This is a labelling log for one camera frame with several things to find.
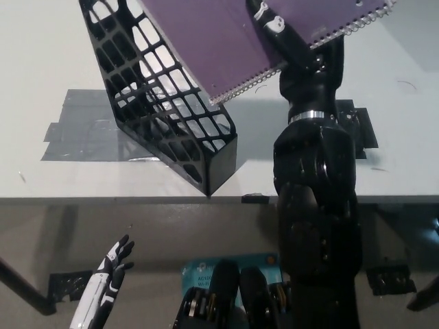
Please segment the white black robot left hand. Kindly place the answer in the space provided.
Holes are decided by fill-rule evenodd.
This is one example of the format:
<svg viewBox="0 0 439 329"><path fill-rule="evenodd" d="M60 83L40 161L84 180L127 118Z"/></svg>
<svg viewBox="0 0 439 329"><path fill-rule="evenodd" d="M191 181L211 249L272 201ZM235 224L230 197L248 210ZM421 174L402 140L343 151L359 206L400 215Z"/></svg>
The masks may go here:
<svg viewBox="0 0 439 329"><path fill-rule="evenodd" d="M90 277L70 323L72 329L101 329L113 309L126 272L134 267L124 261L134 247L126 234L108 251Z"/></svg>

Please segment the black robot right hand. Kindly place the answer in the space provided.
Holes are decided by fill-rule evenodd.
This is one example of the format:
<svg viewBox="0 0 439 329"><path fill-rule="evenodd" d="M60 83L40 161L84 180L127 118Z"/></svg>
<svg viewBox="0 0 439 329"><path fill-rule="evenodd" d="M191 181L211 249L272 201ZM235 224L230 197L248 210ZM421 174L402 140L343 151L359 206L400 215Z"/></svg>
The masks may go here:
<svg viewBox="0 0 439 329"><path fill-rule="evenodd" d="M344 37L311 49L265 1L247 1L246 9L286 63L279 88L289 102L288 121L338 122L335 94L344 72Z"/></svg>

